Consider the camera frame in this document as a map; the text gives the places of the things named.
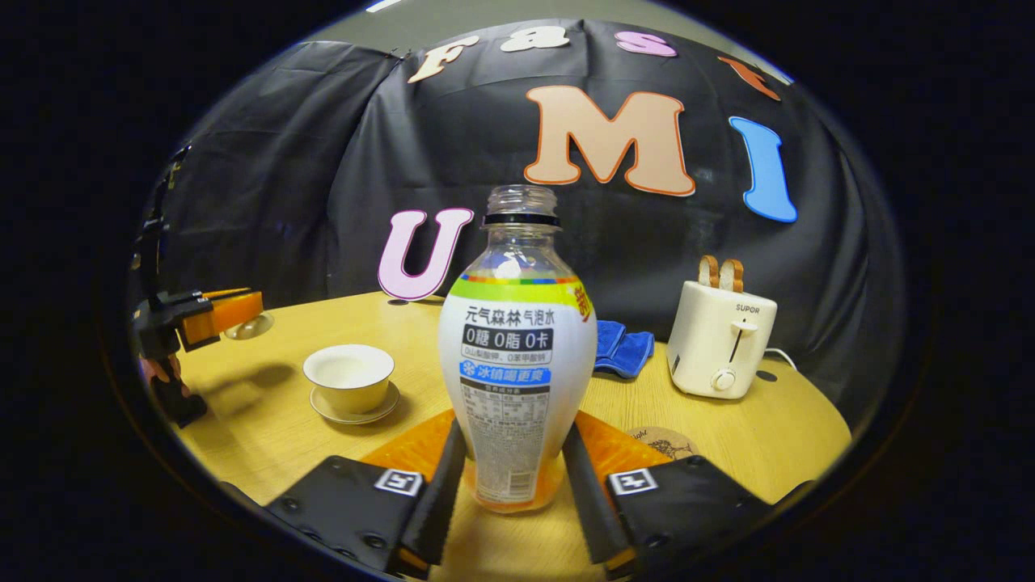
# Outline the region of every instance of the orange liquid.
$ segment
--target orange liquid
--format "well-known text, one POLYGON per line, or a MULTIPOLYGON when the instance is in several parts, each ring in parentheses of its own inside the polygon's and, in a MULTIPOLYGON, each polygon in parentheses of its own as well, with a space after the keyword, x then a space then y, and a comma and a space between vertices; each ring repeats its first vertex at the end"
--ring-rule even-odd
POLYGON ((482 499, 478 496, 476 477, 477 464, 468 460, 464 466, 464 485, 466 485, 471 491, 471 495, 474 497, 475 501, 486 510, 497 514, 534 512, 535 510, 549 505, 550 502, 554 500, 554 497, 557 496, 557 490, 561 488, 561 482, 564 481, 564 465, 561 461, 560 455, 553 459, 542 461, 539 464, 539 474, 535 481, 534 496, 532 499, 521 503, 500 503, 497 501, 482 499))

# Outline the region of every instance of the round table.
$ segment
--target round table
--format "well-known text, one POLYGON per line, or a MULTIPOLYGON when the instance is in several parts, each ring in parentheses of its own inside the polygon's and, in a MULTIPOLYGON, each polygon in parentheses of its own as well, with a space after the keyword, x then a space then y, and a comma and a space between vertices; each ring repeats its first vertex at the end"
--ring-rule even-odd
MULTIPOLYGON (((258 338, 224 338, 181 352, 183 381, 209 412, 174 430, 215 479, 265 505, 328 456, 360 459, 449 408, 437 350, 442 298, 390 299, 378 291, 270 310, 273 327, 258 338), (309 406, 313 385, 302 362, 337 344, 366 344, 392 355, 391 381, 401 398, 390 414, 350 426, 309 406)), ((756 378, 744 398, 722 401, 681 392, 664 349, 657 343, 634 380, 594 374, 581 409, 623 431, 675 430, 769 503, 822 475, 848 447, 851 435, 837 410, 781 360, 760 367, 776 380, 756 378)), ((603 568, 589 560, 566 482, 546 510, 527 516, 492 514, 461 487, 445 557, 431 580, 513 579, 603 580, 603 568)))

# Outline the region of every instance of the plastic bottle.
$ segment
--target plastic bottle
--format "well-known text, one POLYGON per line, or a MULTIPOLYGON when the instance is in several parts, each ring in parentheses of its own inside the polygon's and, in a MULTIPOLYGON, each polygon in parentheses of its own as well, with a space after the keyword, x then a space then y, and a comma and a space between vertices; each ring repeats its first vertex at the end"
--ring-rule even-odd
POLYGON ((549 188, 494 188, 489 245, 442 307, 439 357, 467 440, 475 498, 499 513, 537 510, 563 479, 560 448, 593 373, 596 313, 554 250, 549 188))

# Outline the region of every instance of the white teacup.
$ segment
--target white teacup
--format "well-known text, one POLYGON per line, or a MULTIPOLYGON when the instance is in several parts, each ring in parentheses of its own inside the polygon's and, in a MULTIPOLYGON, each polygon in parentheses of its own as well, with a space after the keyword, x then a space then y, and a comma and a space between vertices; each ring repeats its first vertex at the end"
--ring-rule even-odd
POLYGON ((359 344, 324 348, 302 363, 302 373, 337 416, 363 414, 380 406, 394 369, 395 360, 387 352, 359 344))

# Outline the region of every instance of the power cord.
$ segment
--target power cord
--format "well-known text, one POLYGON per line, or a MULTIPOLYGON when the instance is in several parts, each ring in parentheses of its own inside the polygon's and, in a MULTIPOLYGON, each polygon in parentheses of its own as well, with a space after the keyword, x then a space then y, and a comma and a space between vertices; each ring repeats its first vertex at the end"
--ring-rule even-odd
POLYGON ((787 362, 791 365, 791 368, 794 368, 795 371, 798 370, 798 367, 794 365, 794 360, 791 359, 791 356, 787 355, 787 352, 785 352, 783 350, 781 350, 779 348, 766 348, 765 353, 769 353, 769 352, 775 352, 775 353, 779 354, 780 357, 782 357, 783 359, 786 359, 787 362))

